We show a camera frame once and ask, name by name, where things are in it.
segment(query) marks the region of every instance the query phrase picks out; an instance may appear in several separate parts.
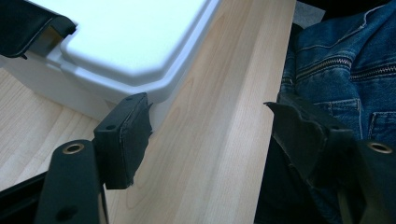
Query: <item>metal grommet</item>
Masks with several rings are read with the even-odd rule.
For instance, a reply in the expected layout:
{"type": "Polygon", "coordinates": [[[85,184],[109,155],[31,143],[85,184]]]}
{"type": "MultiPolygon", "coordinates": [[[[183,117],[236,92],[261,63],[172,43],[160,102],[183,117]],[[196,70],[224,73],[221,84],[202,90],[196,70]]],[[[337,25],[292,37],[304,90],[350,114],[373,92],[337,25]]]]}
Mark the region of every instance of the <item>metal grommet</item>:
{"type": "Polygon", "coordinates": [[[368,143],[368,147],[379,153],[390,154],[393,152],[392,148],[380,143],[368,143]]]}
{"type": "Polygon", "coordinates": [[[84,145],[82,145],[81,143],[75,143],[65,147],[62,152],[64,154],[71,155],[80,152],[82,149],[84,149],[84,145]]]}

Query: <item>container lid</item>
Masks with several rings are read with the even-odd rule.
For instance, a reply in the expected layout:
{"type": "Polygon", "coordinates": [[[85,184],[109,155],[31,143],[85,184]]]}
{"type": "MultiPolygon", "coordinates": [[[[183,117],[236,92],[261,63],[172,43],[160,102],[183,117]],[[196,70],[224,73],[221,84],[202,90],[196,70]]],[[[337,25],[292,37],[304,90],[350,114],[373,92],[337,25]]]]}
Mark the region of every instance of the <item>container lid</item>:
{"type": "Polygon", "coordinates": [[[76,66],[69,70],[84,70],[89,75],[80,78],[125,93],[165,78],[176,82],[169,70],[181,54],[188,53],[183,50],[191,50],[185,46],[193,44],[189,43],[192,35],[199,35],[194,33],[196,27],[203,17],[208,23],[219,4],[219,0],[31,2],[65,15],[77,25],[61,44],[63,57],[76,66]]]}

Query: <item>jeans pocket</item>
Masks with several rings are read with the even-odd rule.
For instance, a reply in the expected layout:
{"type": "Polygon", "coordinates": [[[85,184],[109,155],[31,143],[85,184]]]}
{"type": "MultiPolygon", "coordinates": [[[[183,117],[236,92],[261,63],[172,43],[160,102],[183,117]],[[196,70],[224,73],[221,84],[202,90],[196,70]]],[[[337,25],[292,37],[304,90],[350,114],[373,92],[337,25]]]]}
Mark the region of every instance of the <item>jeans pocket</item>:
{"type": "Polygon", "coordinates": [[[374,112],[368,138],[396,147],[396,112],[374,112]]]}
{"type": "Polygon", "coordinates": [[[361,101],[348,99],[316,103],[318,107],[352,129],[356,139],[361,139],[361,101]]]}

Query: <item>black plastic bracket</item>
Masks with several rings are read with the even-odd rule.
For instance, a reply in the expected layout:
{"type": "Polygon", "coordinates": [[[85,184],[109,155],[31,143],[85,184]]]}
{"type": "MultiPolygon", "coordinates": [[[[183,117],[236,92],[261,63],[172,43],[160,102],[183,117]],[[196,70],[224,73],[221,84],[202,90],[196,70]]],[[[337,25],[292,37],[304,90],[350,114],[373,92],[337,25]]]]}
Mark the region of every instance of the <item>black plastic bracket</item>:
{"type": "Polygon", "coordinates": [[[277,101],[265,103],[275,114],[273,137],[303,179],[329,186],[337,173],[335,157],[354,143],[352,130],[297,95],[280,93],[277,101]]]}
{"type": "Polygon", "coordinates": [[[281,92],[272,136],[301,178],[314,188],[336,188],[344,223],[396,223],[396,154],[352,130],[303,98],[281,92]]]}
{"type": "Polygon", "coordinates": [[[63,38],[76,31],[70,19],[43,7],[23,0],[0,1],[0,54],[27,59],[26,50],[49,26],[63,38]]]}

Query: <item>blue denim fabric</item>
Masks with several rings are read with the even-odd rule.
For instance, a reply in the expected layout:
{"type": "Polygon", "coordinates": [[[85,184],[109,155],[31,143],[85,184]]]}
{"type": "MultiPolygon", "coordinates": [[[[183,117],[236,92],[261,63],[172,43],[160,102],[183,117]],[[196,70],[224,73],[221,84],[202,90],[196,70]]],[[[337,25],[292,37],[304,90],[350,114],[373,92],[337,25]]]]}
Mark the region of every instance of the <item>blue denim fabric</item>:
{"type": "MultiPolygon", "coordinates": [[[[396,0],[300,32],[288,49],[281,91],[321,107],[357,139],[396,147],[396,0]]],[[[331,223],[341,223],[325,190],[313,190],[314,200],[331,223]]]]}

